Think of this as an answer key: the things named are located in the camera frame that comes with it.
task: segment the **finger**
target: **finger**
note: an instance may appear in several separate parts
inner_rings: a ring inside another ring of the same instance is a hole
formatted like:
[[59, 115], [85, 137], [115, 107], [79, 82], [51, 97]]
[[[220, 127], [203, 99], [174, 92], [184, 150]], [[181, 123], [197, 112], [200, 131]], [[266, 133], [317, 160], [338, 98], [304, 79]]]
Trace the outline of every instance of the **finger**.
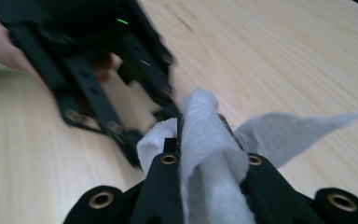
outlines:
[[109, 79], [109, 70], [113, 68], [113, 57], [109, 52], [98, 54], [90, 62], [96, 77], [105, 82]]

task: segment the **gray fabric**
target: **gray fabric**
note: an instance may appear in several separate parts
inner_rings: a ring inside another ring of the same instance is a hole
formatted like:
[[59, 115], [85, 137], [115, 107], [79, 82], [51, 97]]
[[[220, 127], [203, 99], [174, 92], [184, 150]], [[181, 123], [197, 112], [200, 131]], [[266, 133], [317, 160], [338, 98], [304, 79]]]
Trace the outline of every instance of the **gray fabric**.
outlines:
[[358, 113], [332, 118], [269, 113], [249, 119], [234, 133], [247, 152], [264, 156], [279, 168], [325, 135], [355, 120], [358, 120]]
[[[179, 175], [185, 223], [255, 223], [239, 188], [248, 160], [217, 117], [217, 107], [216, 98], [208, 91], [195, 91], [184, 100]], [[327, 119], [270, 113], [249, 119], [234, 133], [246, 152], [260, 154], [278, 168], [357, 119], [358, 113]], [[163, 121], [138, 144], [145, 171], [162, 152], [164, 138], [176, 136], [176, 128], [176, 119]]]

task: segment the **wooden surface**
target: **wooden surface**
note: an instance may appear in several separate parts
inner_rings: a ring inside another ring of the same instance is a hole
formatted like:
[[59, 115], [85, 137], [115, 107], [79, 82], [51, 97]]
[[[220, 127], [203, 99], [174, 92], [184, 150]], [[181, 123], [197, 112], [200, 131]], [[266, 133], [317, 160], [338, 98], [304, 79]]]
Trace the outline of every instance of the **wooden surface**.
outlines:
[[[231, 125], [285, 111], [358, 111], [358, 5], [340, 0], [143, 0], [177, 59], [175, 100], [213, 91]], [[129, 126], [146, 131], [154, 106], [112, 74], [104, 85]], [[280, 169], [310, 197], [338, 187], [358, 196], [358, 122]], [[62, 223], [88, 189], [142, 179], [107, 137], [65, 126], [29, 76], [0, 66], [0, 223]]]

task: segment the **black mount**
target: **black mount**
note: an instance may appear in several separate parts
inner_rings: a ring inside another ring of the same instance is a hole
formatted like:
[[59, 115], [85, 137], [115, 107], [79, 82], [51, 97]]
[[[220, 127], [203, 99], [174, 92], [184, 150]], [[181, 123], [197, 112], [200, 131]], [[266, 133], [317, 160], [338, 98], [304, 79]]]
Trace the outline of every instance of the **black mount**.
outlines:
[[[89, 190], [64, 224], [183, 224], [176, 139], [166, 139], [146, 179], [121, 192], [100, 186]], [[358, 224], [358, 198], [342, 189], [320, 189], [312, 200], [295, 191], [264, 157], [249, 154], [250, 169], [241, 183], [257, 224]]]
[[[110, 105], [90, 66], [101, 53], [118, 55], [118, 74], [135, 80], [161, 110], [158, 120], [176, 117], [169, 67], [172, 55], [134, 0], [0, 1], [0, 21], [53, 92], [65, 123], [116, 140], [132, 166], [139, 167], [139, 131], [128, 131]], [[92, 118], [98, 128], [83, 122]]]

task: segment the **brass insert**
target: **brass insert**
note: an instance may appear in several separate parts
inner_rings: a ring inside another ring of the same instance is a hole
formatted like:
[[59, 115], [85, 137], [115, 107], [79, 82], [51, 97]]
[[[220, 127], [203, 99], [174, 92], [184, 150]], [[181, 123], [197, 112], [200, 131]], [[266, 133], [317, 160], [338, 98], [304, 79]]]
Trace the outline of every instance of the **brass insert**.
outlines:
[[89, 206], [94, 209], [105, 208], [114, 200], [113, 193], [111, 191], [101, 191], [89, 199]]
[[327, 199], [332, 205], [334, 205], [335, 207], [341, 210], [347, 212], [354, 212], [357, 210], [356, 203], [345, 195], [331, 193], [327, 196]]
[[164, 163], [164, 164], [174, 164], [178, 161], [178, 159], [173, 156], [173, 155], [166, 155], [166, 156], [163, 156], [161, 157], [161, 162]]
[[117, 134], [121, 134], [123, 132], [123, 128], [119, 124], [117, 124], [113, 121], [108, 122], [107, 127], [110, 130], [112, 130], [112, 132], [117, 133]]
[[162, 60], [164, 60], [164, 62], [168, 63], [168, 64], [171, 64], [173, 63], [173, 58], [168, 56], [168, 55], [164, 55], [162, 56]]
[[172, 89], [169, 87], [163, 87], [161, 90], [167, 95], [172, 95]]
[[73, 109], [65, 110], [65, 116], [73, 122], [80, 123], [82, 120], [82, 116], [75, 112]]
[[249, 156], [249, 163], [251, 165], [260, 165], [263, 162], [257, 156]]

